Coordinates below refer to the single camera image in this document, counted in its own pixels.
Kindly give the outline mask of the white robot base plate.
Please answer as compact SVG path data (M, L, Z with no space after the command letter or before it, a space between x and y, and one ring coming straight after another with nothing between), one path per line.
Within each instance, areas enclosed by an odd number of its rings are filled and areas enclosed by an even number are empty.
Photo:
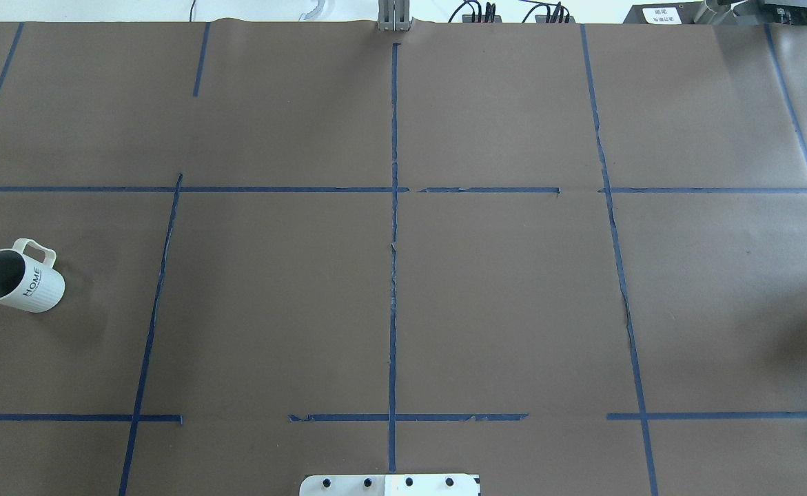
M478 476L464 473L315 475L299 495L481 495Z

